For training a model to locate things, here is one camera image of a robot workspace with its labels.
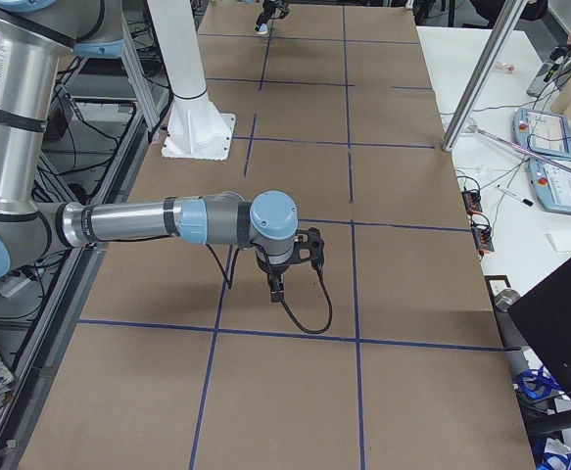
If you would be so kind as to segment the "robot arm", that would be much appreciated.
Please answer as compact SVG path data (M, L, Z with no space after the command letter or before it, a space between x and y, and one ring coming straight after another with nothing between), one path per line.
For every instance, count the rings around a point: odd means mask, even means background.
M273 18L285 19L290 13L289 2L286 0L263 0L262 11L256 20L256 26L267 24Z

